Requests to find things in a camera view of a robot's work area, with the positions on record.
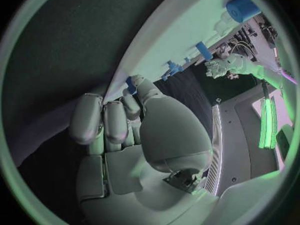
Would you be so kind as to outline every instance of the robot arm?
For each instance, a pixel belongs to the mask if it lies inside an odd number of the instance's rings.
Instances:
[[[205,65],[207,67],[206,75],[208,77],[213,77],[214,79],[224,76],[227,71],[230,71],[234,74],[252,74],[258,79],[266,80],[276,89],[282,87],[283,77],[280,74],[269,70],[256,62],[252,62],[240,54],[233,53],[224,60],[214,59],[211,62],[207,62]]]

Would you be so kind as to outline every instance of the white plastic panel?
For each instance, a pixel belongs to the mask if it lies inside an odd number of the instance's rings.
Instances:
[[[238,23],[226,12],[229,0],[165,0],[137,33],[108,89],[105,101],[122,95],[128,76],[141,74],[152,82],[168,70],[169,60],[185,64],[196,57],[195,45],[207,47],[225,37]]]

